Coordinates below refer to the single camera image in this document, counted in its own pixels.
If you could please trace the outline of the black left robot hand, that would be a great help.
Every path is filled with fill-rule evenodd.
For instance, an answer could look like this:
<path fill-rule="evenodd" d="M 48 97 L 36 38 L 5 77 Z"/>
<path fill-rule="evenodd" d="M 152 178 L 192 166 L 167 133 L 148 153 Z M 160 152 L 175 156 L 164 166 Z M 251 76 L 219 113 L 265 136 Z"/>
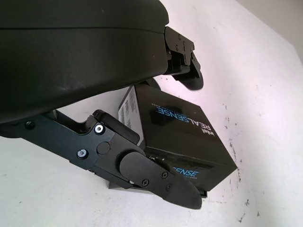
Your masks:
<path fill-rule="evenodd" d="M 197 188 L 146 157 L 139 135 L 119 120 L 102 110 L 84 122 L 59 112 L 158 75 L 201 89 L 194 44 L 168 23 L 158 0 L 1 1 L 1 136 L 27 140 L 123 188 L 200 209 Z"/>

